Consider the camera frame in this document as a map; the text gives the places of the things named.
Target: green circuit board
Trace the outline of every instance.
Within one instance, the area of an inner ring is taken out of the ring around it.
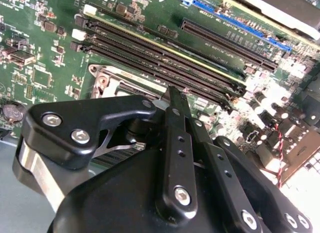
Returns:
[[[110,58],[71,50],[71,42],[77,42],[72,37],[73,30],[83,30],[75,24],[75,15],[79,14],[156,42],[186,59],[217,71],[223,77],[246,85],[247,93],[243,98],[231,102],[237,109],[231,115],[214,103],[188,95],[194,116],[201,110],[212,117],[212,127],[208,128],[210,134],[215,133],[214,125],[225,124],[226,136],[236,141],[241,135],[237,130],[239,124],[252,115],[251,110],[242,103],[249,102],[255,92],[263,91],[279,105],[289,105],[289,99],[298,95],[303,84],[319,71],[320,46],[257,16],[232,0],[198,1],[215,8],[215,12],[222,12],[219,14],[246,22],[266,36],[277,38],[281,44],[290,47],[290,53],[286,54],[285,50],[268,43],[267,37],[257,37],[217,14],[194,5],[187,6],[180,0],[0,0],[0,51],[10,48],[8,40],[23,38],[27,43],[20,50],[34,56],[27,65],[14,63],[6,58],[6,52],[0,56],[0,106],[17,102],[28,108],[44,102],[88,99],[96,80],[88,71],[90,64],[115,66],[136,76],[143,76],[143,72],[130,69]],[[103,11],[83,12],[85,5]],[[243,58],[183,31],[181,23],[184,18],[275,62],[278,64],[277,69],[274,72],[259,69],[254,69],[253,73],[246,72],[248,64]],[[145,29],[157,32],[158,35]],[[194,56],[189,50],[174,43],[170,44],[170,40],[159,37],[161,34],[172,39],[172,42],[208,56],[211,61]],[[156,77],[150,80],[166,86],[157,82]],[[275,89],[281,93],[274,95]],[[13,137],[19,136],[20,127],[21,122],[12,123],[0,116],[0,128],[11,130]]]

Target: blue pcie slot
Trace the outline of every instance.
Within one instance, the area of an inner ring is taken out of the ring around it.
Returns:
[[[237,21],[236,19],[232,19],[232,18],[230,18],[230,17],[228,17],[226,15],[215,13],[215,8],[213,8],[212,6],[206,5],[206,4],[204,4],[204,3],[202,3],[202,2],[200,2],[198,0],[194,0],[193,4],[196,7],[200,8],[200,9],[206,11],[206,12],[209,12],[209,13],[219,17],[220,19],[223,19],[223,20],[235,25],[236,27],[240,27],[240,28],[244,29],[245,31],[247,31],[247,32],[249,32],[249,33],[251,33],[251,34],[253,34],[253,35],[257,36],[257,37],[262,38],[263,40],[270,42],[271,44],[279,47],[282,50],[285,50],[287,52],[290,52],[292,50],[292,48],[290,46],[281,44],[281,43],[277,42],[273,38],[264,38],[264,33],[259,31],[259,30],[253,29],[250,26],[247,26],[247,25]]]

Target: silver screw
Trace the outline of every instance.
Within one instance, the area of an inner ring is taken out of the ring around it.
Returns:
[[[79,144],[86,144],[90,140],[89,134],[83,129],[76,129],[71,133],[71,138]]]
[[[291,215],[289,215],[288,213],[285,213],[284,216],[293,228],[295,228],[295,229],[298,228],[297,222],[295,221],[295,219]]]
[[[241,212],[241,216],[243,221],[252,229],[252,230],[256,230],[258,228],[257,222],[255,220],[255,218],[252,216],[252,214],[250,214],[248,211],[246,211],[245,209],[242,210]]]
[[[180,112],[177,109],[172,109],[173,113],[175,113],[177,116],[180,116]]]
[[[308,223],[308,221],[306,221],[305,218],[303,218],[301,215],[298,214],[298,219],[300,221],[300,223],[304,226],[304,228],[309,229],[310,225]]]
[[[145,107],[151,108],[150,102],[147,101],[147,100],[145,100],[145,99],[142,101],[142,104],[143,104]]]
[[[226,139],[223,139],[223,143],[224,143],[227,147],[230,146],[230,142],[229,142],[228,140],[226,140]]]
[[[178,200],[178,202],[183,206],[187,206],[191,202],[188,191],[186,191],[182,187],[177,187],[174,189],[174,196]]]
[[[197,120],[197,119],[196,119],[194,122],[195,122],[195,124],[196,124],[198,127],[202,127],[202,123],[201,123],[200,120]]]
[[[62,119],[55,114],[46,114],[42,117],[42,121],[50,127],[57,127],[62,123]]]

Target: cable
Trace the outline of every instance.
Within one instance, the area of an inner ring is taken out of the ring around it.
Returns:
[[[284,160],[284,151],[283,151],[283,147],[284,147],[284,139],[283,139],[283,135],[279,130],[279,124],[275,124],[275,130],[278,132],[278,139],[280,141],[279,144],[279,171],[277,174],[277,179],[278,179],[278,188],[280,189],[282,187],[282,161]]]

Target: black pcie slot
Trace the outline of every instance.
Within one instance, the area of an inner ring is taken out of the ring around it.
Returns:
[[[150,68],[147,64],[144,65],[141,62],[137,62],[131,57],[125,57],[116,52],[109,52],[107,49],[102,49],[97,46],[85,46],[73,41],[70,44],[70,48],[77,52],[82,51],[86,54],[95,54],[97,56],[111,59],[125,66],[141,71],[146,75],[156,77],[157,79],[167,83],[169,86],[177,87],[180,91],[188,88],[190,93],[193,93],[195,96],[204,98],[210,102],[220,105],[229,114],[231,114],[231,112],[233,111],[233,108],[230,106],[227,100],[221,99],[220,97],[212,95],[209,92],[203,92],[203,87],[201,85],[194,82],[182,82],[180,79],[176,78],[172,79],[170,76],[166,76],[163,72],[159,72],[157,69]]]
[[[277,70],[277,63],[274,63],[268,58],[265,58],[252,50],[246,49],[242,45],[237,44],[195,22],[192,22],[189,19],[183,19],[180,29],[210,43],[212,46],[233,54],[234,56],[240,57],[257,67],[261,67],[271,72],[275,72]]]
[[[237,96],[233,92],[223,90],[221,87],[218,86],[214,86],[210,81],[206,79],[201,79],[191,72],[185,72],[182,69],[177,69],[171,65],[167,65],[165,62],[152,58],[149,55],[145,55],[144,53],[139,52],[136,49],[132,49],[127,45],[122,45],[120,42],[114,42],[106,38],[92,38],[90,41],[94,44],[97,44],[98,46],[107,48],[113,47],[114,51],[122,51],[124,54],[130,54],[130,56],[137,57],[139,62],[148,63],[150,65],[153,65],[153,67],[160,67],[162,71],[165,70],[175,79],[181,79],[183,81],[188,82],[193,81],[199,85],[202,85],[204,91],[212,92],[213,94],[219,97]]]
[[[146,93],[146,92],[144,92],[142,90],[133,88],[133,87],[131,87],[129,85],[126,85],[124,83],[120,83],[120,85],[118,86],[118,90],[124,90],[124,91],[129,92],[129,93],[134,94],[134,95],[144,96],[147,99],[149,99],[150,101],[160,100],[160,98],[161,98],[160,96],[156,97],[154,95],[148,94],[148,93]]]
[[[231,79],[225,78],[222,75],[219,75],[218,73],[207,70],[207,69],[203,68],[201,65],[198,65],[194,62],[183,59],[183,58],[179,57],[178,55],[175,55],[171,52],[168,52],[167,50],[161,49],[154,44],[151,44],[145,40],[139,39],[139,38],[135,37],[134,35],[130,35],[120,29],[114,28],[112,26],[101,23],[99,21],[90,21],[90,20],[87,20],[87,19],[84,19],[81,17],[77,17],[75,23],[78,26],[92,30],[102,36],[105,36],[105,37],[108,37],[108,35],[110,33],[112,33],[123,40],[130,41],[133,44],[137,44],[138,46],[141,46],[141,47],[148,49],[149,51],[153,52],[155,55],[167,57],[170,60],[172,60],[173,62],[177,62],[183,66],[186,66],[195,72],[199,72],[203,75],[206,75],[207,77],[212,77],[213,79],[218,81],[217,83],[220,86],[224,85],[230,89],[233,89],[235,92],[238,92],[242,96],[246,92],[244,85],[236,83],[236,82],[232,81]]]
[[[127,23],[127,24],[129,24],[129,25],[131,25],[131,26],[133,26],[133,27],[142,27],[141,24],[138,24],[138,23],[135,22],[135,21],[129,20],[129,19],[127,19],[127,18],[125,18],[125,17],[123,17],[123,16],[121,16],[121,15],[115,13],[115,12],[112,12],[112,11],[110,11],[110,10],[107,10],[107,9],[105,9],[105,8],[97,5],[97,4],[94,4],[94,3],[92,3],[92,2],[89,2],[89,5],[97,8],[97,9],[98,9],[98,12],[100,12],[100,13],[102,13],[102,14],[106,14],[106,15],[112,16],[113,18],[118,19],[118,20],[120,20],[120,21],[122,21],[122,22],[125,22],[125,23]],[[234,71],[234,72],[235,72],[236,74],[238,74],[239,76],[241,76],[241,77],[243,78],[243,80],[246,79],[246,75],[245,75],[243,72],[239,71],[238,69],[236,69],[236,68],[234,68],[234,67],[231,67],[230,65],[226,65],[226,64],[223,64],[223,63],[221,63],[221,62],[216,61],[216,60],[215,60],[213,57],[211,57],[210,55],[206,55],[206,54],[204,54],[204,53],[202,53],[202,52],[200,52],[200,51],[198,51],[198,50],[195,50],[195,49],[192,48],[192,47],[189,47],[189,46],[187,46],[187,45],[185,45],[185,44],[182,44],[182,43],[180,43],[179,41],[176,41],[176,40],[174,40],[174,39],[171,39],[171,38],[167,37],[166,35],[163,35],[163,34],[159,33],[158,31],[155,31],[155,30],[150,29],[150,28],[148,28],[148,27],[143,26],[143,30],[144,30],[145,32],[153,35],[153,36],[159,37],[159,38],[161,38],[161,39],[163,39],[163,40],[165,40],[165,41],[167,41],[167,42],[173,43],[174,45],[176,45],[176,46],[178,46],[178,47],[180,47],[180,48],[182,48],[182,49],[185,49],[185,50],[187,50],[187,51],[189,51],[189,52],[191,52],[191,53],[193,53],[193,54],[195,54],[195,55],[197,55],[197,56],[199,56],[199,57],[202,57],[202,58],[204,58],[204,59],[206,59],[206,60],[208,60],[208,61],[211,61],[211,62],[214,63],[214,64],[217,64],[217,65],[219,65],[219,66],[223,66],[223,67],[225,67],[225,68],[228,68],[228,69]]]

